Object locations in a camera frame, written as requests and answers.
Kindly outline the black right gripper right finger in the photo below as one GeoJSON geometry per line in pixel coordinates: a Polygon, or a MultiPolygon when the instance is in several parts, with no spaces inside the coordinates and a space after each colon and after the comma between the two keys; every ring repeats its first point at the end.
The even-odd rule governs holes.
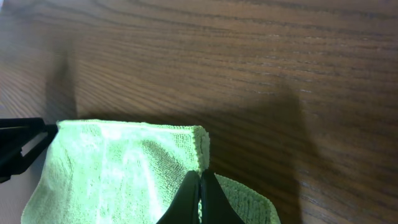
{"type": "Polygon", "coordinates": [[[201,221],[204,224],[244,224],[233,210],[215,174],[206,169],[201,175],[201,221]]]}

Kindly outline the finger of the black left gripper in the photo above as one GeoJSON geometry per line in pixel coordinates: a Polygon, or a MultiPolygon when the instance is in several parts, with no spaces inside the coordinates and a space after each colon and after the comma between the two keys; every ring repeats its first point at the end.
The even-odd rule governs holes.
{"type": "Polygon", "coordinates": [[[40,154],[49,147],[58,133],[55,124],[45,124],[42,118],[7,118],[1,120],[1,182],[24,173],[40,154]],[[27,154],[22,148],[39,134],[47,136],[27,154]]]}

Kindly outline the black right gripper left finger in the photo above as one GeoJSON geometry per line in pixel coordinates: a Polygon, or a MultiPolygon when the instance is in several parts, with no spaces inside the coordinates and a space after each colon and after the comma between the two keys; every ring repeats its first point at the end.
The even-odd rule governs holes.
{"type": "Polygon", "coordinates": [[[199,224],[199,199],[199,175],[191,170],[186,173],[172,203],[157,224],[199,224]]]}

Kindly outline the light green microfiber cloth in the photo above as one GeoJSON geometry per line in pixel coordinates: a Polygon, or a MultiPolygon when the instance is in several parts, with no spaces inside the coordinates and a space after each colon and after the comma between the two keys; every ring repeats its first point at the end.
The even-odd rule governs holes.
{"type": "MultiPolygon", "coordinates": [[[[201,126],[91,119],[57,127],[22,223],[157,223],[186,173],[201,180],[210,170],[210,137],[201,126]]],[[[268,198],[214,174],[244,223],[279,223],[268,198]]],[[[199,223],[201,215],[200,196],[199,223]]]]}

